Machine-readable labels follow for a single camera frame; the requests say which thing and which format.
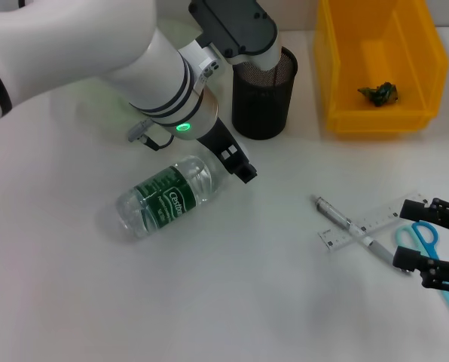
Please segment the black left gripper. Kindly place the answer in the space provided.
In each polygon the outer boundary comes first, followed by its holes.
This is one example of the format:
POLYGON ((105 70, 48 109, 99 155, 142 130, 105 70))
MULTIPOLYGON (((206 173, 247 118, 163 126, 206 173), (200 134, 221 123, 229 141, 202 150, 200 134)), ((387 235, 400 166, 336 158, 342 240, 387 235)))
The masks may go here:
POLYGON ((234 136, 220 119, 197 140, 218 158, 229 173, 235 174, 243 183, 247 184, 257 176, 257 170, 249 163, 234 136))

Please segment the clear plastic ruler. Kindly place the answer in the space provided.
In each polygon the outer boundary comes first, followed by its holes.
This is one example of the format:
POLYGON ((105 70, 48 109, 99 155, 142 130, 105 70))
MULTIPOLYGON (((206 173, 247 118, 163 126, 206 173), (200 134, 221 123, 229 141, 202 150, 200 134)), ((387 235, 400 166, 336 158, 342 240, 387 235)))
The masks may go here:
POLYGON ((414 192, 395 199, 381 207, 369 210, 364 216, 349 218, 322 197, 313 197, 316 210, 328 219, 332 226, 318 233, 319 239, 329 252, 335 252, 353 243, 356 237, 363 238, 385 229, 399 220, 405 200, 419 201, 429 205, 432 200, 423 193, 414 192))

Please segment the silver white pen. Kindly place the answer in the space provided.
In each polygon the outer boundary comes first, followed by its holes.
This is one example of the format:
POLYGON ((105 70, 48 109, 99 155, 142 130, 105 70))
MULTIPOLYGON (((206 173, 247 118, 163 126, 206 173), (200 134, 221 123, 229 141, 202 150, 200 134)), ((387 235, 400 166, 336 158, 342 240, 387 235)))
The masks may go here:
POLYGON ((329 252, 335 252, 352 243, 359 243, 381 262, 391 267, 393 255, 374 235, 399 220, 399 209, 404 197, 389 202, 381 207, 368 211, 361 217, 351 219, 340 212, 322 197, 311 198, 316 211, 322 214, 333 226, 318 233, 320 241, 329 252))

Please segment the translucent green fruit plate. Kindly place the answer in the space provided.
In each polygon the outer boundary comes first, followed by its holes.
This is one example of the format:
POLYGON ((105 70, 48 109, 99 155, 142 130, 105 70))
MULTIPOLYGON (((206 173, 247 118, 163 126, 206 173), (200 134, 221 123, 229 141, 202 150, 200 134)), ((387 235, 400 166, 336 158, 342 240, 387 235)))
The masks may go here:
POLYGON ((222 73, 223 61, 198 44, 201 33, 196 26, 158 20, 145 53, 129 66, 51 91, 54 120, 73 121, 105 139, 142 143, 150 140, 152 126, 181 140, 225 130, 207 85, 222 73))

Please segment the black mesh pen holder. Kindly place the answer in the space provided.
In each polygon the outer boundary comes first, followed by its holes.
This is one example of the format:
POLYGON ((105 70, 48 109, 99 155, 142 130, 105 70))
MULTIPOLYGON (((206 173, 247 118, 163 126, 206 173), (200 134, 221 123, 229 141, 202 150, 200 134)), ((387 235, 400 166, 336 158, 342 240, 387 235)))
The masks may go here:
POLYGON ((251 140, 269 140, 286 127, 298 61, 283 47, 277 65, 267 71, 252 63, 233 67, 232 125, 251 140))

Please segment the green plastic wrapper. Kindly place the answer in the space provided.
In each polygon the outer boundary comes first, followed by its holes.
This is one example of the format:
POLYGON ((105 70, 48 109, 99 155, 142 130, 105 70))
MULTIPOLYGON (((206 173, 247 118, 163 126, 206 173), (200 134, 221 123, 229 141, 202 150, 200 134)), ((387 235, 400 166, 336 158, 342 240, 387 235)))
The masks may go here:
POLYGON ((358 92, 376 107, 393 104, 399 100, 397 87, 390 82, 385 82, 376 88, 361 87, 358 92))

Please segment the blue handled scissors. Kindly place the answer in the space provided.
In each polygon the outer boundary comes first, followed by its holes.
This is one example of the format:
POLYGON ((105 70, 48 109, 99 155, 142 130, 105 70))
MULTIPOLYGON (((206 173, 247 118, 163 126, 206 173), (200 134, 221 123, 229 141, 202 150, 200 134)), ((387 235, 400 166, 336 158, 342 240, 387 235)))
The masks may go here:
MULTIPOLYGON (((419 221, 402 225, 395 231, 395 241, 398 247, 418 250, 422 256, 439 259, 436 244, 439 241, 438 232, 428 222, 419 221)), ((449 308, 449 291, 441 291, 442 298, 449 308)))

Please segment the clear green-label water bottle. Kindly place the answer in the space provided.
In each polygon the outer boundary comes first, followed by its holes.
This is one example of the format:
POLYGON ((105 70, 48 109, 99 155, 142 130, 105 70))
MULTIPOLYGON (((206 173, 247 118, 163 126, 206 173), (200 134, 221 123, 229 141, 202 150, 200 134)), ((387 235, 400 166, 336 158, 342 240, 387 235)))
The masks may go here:
POLYGON ((147 238, 211 201, 230 178, 219 159, 200 147, 123 193, 115 207, 130 236, 147 238))

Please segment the yellow plastic bin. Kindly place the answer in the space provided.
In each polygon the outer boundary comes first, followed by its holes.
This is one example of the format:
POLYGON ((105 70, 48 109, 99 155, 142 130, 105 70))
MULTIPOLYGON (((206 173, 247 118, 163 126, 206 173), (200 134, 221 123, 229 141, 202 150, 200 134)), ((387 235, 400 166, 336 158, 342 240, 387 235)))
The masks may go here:
POLYGON ((426 0, 319 0, 313 51, 326 130, 415 133, 438 115, 449 62, 426 0), (396 103, 376 107, 358 92, 385 82, 396 103))

